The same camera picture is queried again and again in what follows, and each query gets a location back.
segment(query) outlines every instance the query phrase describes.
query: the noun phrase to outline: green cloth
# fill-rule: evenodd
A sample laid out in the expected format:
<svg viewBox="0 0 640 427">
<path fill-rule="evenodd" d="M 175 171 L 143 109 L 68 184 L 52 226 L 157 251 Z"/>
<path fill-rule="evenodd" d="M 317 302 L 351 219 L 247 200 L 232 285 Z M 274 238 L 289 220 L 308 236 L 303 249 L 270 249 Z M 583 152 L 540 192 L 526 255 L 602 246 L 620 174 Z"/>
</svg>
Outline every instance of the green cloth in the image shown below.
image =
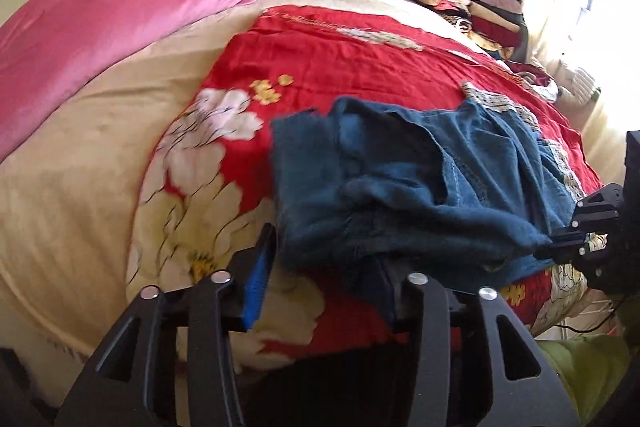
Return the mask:
<svg viewBox="0 0 640 427">
<path fill-rule="evenodd" d="M 587 425 L 622 381 L 631 354 L 621 337 L 593 335 L 569 341 L 538 341 Z"/>
<path fill-rule="evenodd" d="M 620 297 L 612 297 L 611 300 L 617 306 Z M 616 311 L 616 318 L 622 325 L 626 345 L 636 349 L 640 347 L 640 295 L 627 297 Z"/>
</svg>

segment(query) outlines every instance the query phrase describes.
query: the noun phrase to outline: bed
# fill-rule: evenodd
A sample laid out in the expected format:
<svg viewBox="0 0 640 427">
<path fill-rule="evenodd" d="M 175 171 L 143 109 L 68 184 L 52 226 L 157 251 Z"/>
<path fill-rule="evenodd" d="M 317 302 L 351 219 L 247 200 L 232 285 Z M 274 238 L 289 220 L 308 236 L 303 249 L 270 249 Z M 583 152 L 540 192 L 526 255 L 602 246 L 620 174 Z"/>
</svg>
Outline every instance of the bed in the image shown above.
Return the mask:
<svg viewBox="0 0 640 427">
<path fill-rule="evenodd" d="M 465 55 L 460 50 L 482 53 L 453 26 L 408 0 L 251 0 L 245 6 L 199 16 L 197 22 L 92 74 L 74 92 L 63 93 L 60 107 L 29 131 L 0 164 L 2 300 L 58 346 L 61 357 L 71 353 L 78 360 L 86 359 L 127 299 L 143 285 L 158 283 L 172 289 L 172 285 L 184 285 L 185 278 L 193 280 L 194 273 L 202 275 L 221 266 L 192 259 L 191 273 L 174 274 L 170 283 L 163 284 L 159 273 L 155 280 L 138 277 L 141 256 L 132 252 L 136 238 L 144 235 L 135 228 L 144 200 L 143 180 L 153 170 L 158 140 L 184 115 L 228 42 L 252 28 L 266 9 L 283 6 L 386 16 L 394 23 L 450 39 L 457 43 L 459 54 Z M 509 76 L 500 64 L 495 68 L 493 74 Z M 524 87 L 514 84 L 511 88 L 532 100 Z M 588 193 L 598 188 L 596 174 L 584 162 L 579 135 L 546 102 L 532 104 L 542 112 L 540 125 L 552 129 L 553 138 L 566 146 L 559 155 L 580 190 Z M 256 206 L 254 210 L 252 215 L 262 216 L 255 223 L 268 220 L 270 209 Z M 238 217 L 223 220 L 228 224 Z M 250 228 L 246 223 L 238 226 L 245 231 Z M 243 241 L 250 241 L 252 233 L 249 230 L 227 253 L 232 255 Z M 276 325 L 236 339 L 234 347 L 242 352 L 236 360 L 238 369 L 267 370 L 301 357 L 396 340 L 373 307 L 351 298 L 326 278 L 286 272 L 277 277 L 279 297 L 267 304 Z M 508 285 L 501 293 L 537 335 L 562 319 L 585 291 L 586 280 L 580 273 L 554 266 Z M 350 331 L 338 333 L 345 326 Z M 20 341 L 12 342 L 20 353 Z"/>
</svg>

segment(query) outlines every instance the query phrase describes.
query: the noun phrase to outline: bedsheet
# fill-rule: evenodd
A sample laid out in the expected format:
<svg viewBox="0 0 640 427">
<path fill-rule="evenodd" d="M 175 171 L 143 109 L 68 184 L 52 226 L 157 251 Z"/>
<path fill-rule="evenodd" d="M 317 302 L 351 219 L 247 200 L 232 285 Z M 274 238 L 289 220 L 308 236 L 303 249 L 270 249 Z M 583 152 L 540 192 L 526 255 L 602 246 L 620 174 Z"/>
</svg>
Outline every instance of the bedsheet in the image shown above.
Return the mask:
<svg viewBox="0 0 640 427">
<path fill-rule="evenodd" d="M 283 4 L 386 14 L 479 51 L 440 17 L 405 0 L 260 0 L 187 26 L 109 68 L 0 164 L 0 292 L 44 334 L 89 355 L 123 311 L 132 216 L 158 137 L 231 37 L 249 29 L 265 8 Z M 573 147 L 581 155 L 579 142 Z M 327 274 L 327 316 L 343 296 L 332 281 Z M 558 268 L 503 295 L 537 332 L 585 289 L 583 277 Z M 363 311 L 349 306 L 354 314 Z M 358 325 L 374 321 L 364 311 Z M 363 345 L 358 335 L 380 332 L 378 325 L 353 329 L 355 345 Z M 388 338 L 380 335 L 380 341 Z M 330 323 L 316 327 L 314 340 L 344 347 Z M 309 349 L 298 344 L 287 356 Z"/>
<path fill-rule="evenodd" d="M 565 210 L 584 196 L 582 184 L 590 192 L 599 186 L 575 151 L 578 134 L 519 76 L 486 54 L 387 16 L 310 6 L 268 9 L 229 42 L 193 103 L 154 150 L 134 218 L 129 298 L 145 285 L 180 289 L 224 269 L 236 252 L 255 244 L 265 222 L 274 223 L 268 125 L 273 118 L 310 108 L 327 112 L 341 95 L 431 110 L 454 109 L 465 94 L 489 110 L 517 111 L 542 133 L 568 198 Z M 315 139 L 308 136 L 311 143 Z M 309 197 L 320 204 L 323 193 L 310 190 Z M 315 270 L 287 271 L 293 254 L 288 255 L 282 263 L 276 258 L 254 328 L 230 335 L 239 367 L 270 369 L 291 362 L 298 357 L 292 346 L 306 349 L 303 355 L 359 347 L 350 329 L 364 329 L 378 342 L 392 338 L 363 301 L 343 295 L 333 311 L 326 311 L 324 279 L 317 280 Z M 299 259 L 305 255 L 310 253 L 300 252 Z M 521 273 L 543 269 L 537 263 Z M 369 323 L 361 325 L 364 316 Z M 316 329 L 327 323 L 338 337 L 330 346 L 316 339 Z"/>
</svg>

